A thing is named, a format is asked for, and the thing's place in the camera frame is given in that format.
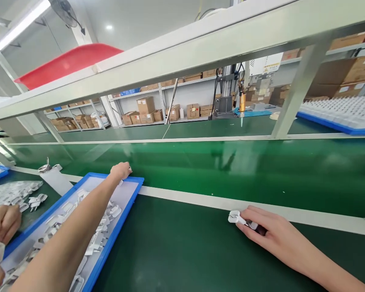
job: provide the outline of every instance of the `ceiling light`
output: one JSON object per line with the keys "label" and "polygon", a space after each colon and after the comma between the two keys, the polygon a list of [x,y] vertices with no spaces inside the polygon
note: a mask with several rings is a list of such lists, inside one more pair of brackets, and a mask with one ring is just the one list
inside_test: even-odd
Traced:
{"label": "ceiling light", "polygon": [[50,7],[49,0],[40,2],[22,21],[13,27],[0,41],[0,51],[17,38],[31,23]]}

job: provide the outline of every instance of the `forearm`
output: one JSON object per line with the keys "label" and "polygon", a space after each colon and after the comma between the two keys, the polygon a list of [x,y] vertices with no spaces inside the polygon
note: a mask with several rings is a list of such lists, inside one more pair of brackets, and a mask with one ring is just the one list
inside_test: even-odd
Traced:
{"label": "forearm", "polygon": [[326,257],[324,265],[311,272],[309,278],[329,292],[365,292],[365,284]]}
{"label": "forearm", "polygon": [[15,282],[13,291],[69,290],[120,180],[117,176],[109,175],[85,197]]}

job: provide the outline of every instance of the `wall-mounted fan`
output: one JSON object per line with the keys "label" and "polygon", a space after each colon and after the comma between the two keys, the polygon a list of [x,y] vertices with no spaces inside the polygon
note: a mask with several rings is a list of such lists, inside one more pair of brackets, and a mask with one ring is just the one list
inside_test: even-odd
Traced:
{"label": "wall-mounted fan", "polygon": [[81,26],[76,18],[76,14],[68,0],[49,0],[54,12],[66,23],[66,26],[77,27],[80,26],[81,32],[85,35],[85,28]]}

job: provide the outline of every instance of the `red plastic tray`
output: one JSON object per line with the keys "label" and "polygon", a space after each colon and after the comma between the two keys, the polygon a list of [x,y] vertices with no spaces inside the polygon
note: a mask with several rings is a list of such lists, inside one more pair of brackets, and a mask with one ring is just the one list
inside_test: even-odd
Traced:
{"label": "red plastic tray", "polygon": [[22,83],[31,90],[122,52],[101,43],[82,45],[32,70],[15,82]]}

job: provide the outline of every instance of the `metal storage shelf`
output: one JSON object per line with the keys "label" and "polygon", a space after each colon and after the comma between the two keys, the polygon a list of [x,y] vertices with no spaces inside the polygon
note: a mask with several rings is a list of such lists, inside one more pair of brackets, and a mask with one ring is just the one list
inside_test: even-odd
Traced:
{"label": "metal storage shelf", "polygon": [[[327,51],[326,56],[337,54],[337,53],[348,52],[348,51],[352,51],[352,50],[357,50],[357,49],[365,49],[365,43],[330,50],[330,51]],[[300,61],[301,61],[301,57],[298,57],[298,58],[293,58],[293,59],[282,61],[280,63],[280,65],[291,64],[291,63],[300,62]]]}

